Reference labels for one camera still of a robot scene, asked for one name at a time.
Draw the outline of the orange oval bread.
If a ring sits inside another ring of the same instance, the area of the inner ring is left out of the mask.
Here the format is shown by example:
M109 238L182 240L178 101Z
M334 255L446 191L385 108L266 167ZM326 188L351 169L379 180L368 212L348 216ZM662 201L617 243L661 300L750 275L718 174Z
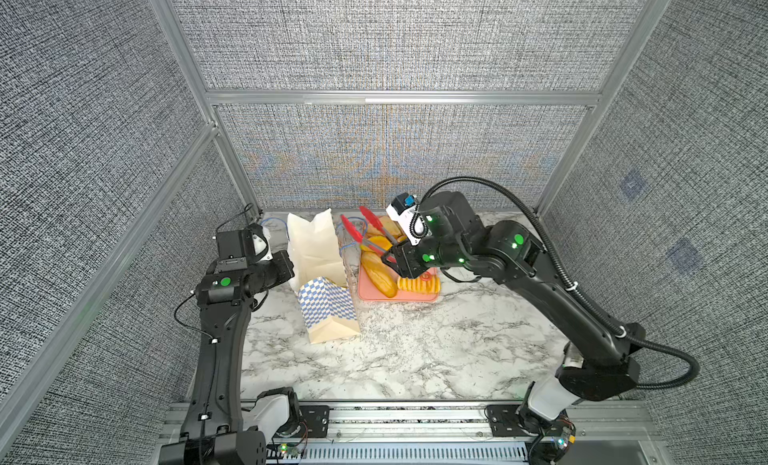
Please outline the orange oval bread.
M387 251L392 247L392 243L388 240L388 238L384 235L373 235L369 236L365 239L363 243L360 244L360 248L364 252L374 252L376 253L375 249L371 249L367 243L370 242L374 244L376 247Z

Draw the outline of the lower ridged yellow bread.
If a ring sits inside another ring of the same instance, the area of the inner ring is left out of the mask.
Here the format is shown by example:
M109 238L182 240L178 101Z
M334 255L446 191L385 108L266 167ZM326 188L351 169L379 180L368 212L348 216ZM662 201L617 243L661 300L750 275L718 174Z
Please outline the lower ridged yellow bread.
M418 278L399 278L397 287L403 292L437 295L441 291L441 282L439 277L434 274L424 274Z

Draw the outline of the pink plastic tray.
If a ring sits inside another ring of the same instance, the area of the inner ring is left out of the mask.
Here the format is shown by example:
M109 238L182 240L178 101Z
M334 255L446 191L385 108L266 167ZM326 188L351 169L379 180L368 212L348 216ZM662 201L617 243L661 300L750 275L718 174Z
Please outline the pink plastic tray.
M403 232L403 236L398 241L399 242L408 241L404 232ZM389 269L389 273L392 276L392 278L396 281L396 284L397 284L397 280L401 277L399 277L395 272L393 272L390 269ZM436 268L432 268L427 272L425 272L424 274L434 274L439 277L439 274ZM398 301L399 302L434 302L438 298L440 293L437 295L421 295L421 294L403 292L398 289L397 294L394 298L387 298L375 288L375 286L369 280L369 277L365 273L365 270L363 268L359 272L358 295L363 300L380 301L380 302L398 302Z

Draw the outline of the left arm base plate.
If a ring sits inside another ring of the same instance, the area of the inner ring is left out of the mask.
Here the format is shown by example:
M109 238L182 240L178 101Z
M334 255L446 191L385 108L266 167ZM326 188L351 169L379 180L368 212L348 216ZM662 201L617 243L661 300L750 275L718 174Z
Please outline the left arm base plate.
M326 438L330 425L330 410L327 405L301 405L301 420L283 432L274 435L275 440L298 442L304 438Z

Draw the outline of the red kitchen tongs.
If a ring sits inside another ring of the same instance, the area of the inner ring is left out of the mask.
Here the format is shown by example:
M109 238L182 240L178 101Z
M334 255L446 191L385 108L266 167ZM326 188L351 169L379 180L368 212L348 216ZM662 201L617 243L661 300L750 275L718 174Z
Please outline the red kitchen tongs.
M343 228L346 230L346 232L350 235L350 237L357 243L361 244L365 241L367 237L367 231L368 227L372 226L378 229L379 231L384 233L384 236L388 238L388 240L392 243L392 247L394 245L399 244L399 241L395 239L381 224L381 222L378 219L378 216L368 207L360 206L359 212L362 214L361 217L349 217L345 214L340 215L340 220ZM388 251L392 248L390 248L387 251L384 251L378 247L376 247L374 244L368 242L367 245L371 249L376 250L376 254L383 258L383 260L386 263L395 263L395 259L392 257L389 257L387 255Z

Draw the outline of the triangular brown bread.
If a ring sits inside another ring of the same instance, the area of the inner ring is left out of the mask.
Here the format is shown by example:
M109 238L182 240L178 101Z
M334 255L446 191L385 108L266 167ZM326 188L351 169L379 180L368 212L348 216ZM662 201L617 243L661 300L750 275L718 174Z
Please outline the triangular brown bread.
M400 229L399 225L392 221L388 216L378 216L379 221L381 222L382 226L397 240L399 240L403 236L403 232ZM376 229L375 227L369 226L367 231L368 236L384 236L384 233Z

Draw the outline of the aluminium front rail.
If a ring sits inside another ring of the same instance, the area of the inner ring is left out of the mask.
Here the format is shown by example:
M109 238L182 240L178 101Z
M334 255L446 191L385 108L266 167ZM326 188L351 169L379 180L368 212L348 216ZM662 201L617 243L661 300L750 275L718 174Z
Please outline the aluminium front rail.
M532 438L495 438L484 415L514 401L305 401L327 405L326 438L271 440L270 464L526 464ZM665 440L639 401L568 409L575 439L564 464L670 464Z

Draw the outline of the blue checkered paper bag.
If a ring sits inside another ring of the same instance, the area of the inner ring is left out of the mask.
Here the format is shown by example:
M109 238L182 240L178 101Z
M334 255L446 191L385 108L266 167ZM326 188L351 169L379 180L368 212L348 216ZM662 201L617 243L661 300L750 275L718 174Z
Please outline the blue checkered paper bag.
M311 218L290 213L267 217L263 227L283 224L285 248L294 277L288 281L296 297L304 330L311 344L349 339L361 334L356 307L331 209Z

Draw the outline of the long brown baguette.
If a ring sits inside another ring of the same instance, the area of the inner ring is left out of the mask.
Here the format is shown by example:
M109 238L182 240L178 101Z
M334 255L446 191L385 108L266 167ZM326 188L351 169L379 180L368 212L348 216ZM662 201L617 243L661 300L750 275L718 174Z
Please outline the long brown baguette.
M368 275L375 288L387 298L394 298L398 288L396 281L389 273L389 268L381 261L381 257L374 252L362 252L360 264Z

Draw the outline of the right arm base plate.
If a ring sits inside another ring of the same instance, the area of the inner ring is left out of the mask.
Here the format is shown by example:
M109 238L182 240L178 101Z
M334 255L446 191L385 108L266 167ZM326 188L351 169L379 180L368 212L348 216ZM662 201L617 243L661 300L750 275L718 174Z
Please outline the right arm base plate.
M540 432L545 437L561 437L566 440L576 434L576 426L565 411L554 421L540 419L535 415L518 413L519 403L491 404L484 409L484 415L495 438L536 437Z

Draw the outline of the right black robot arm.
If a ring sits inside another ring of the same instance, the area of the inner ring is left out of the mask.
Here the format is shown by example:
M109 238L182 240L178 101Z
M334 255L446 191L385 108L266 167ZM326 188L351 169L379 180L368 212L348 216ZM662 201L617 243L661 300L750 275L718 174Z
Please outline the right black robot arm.
M545 245L523 224L484 224L460 192L439 192L423 202L402 193L386 213L406 235L383 260L400 277L462 267L517 293L567 337L560 366L529 387L516 411L525 433L548 429L579 400L606 400L638 385L635 346L575 299L575 286L566 284Z

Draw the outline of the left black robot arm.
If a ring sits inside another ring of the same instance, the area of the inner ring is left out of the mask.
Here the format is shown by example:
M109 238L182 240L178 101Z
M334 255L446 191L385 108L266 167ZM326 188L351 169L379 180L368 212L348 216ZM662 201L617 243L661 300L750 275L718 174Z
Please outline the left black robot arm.
M265 433L244 424L240 383L243 349L256 296L293 277L285 250L272 253L257 223L215 236L218 257L191 297L200 324L193 401L175 443L160 448L160 464L264 464Z

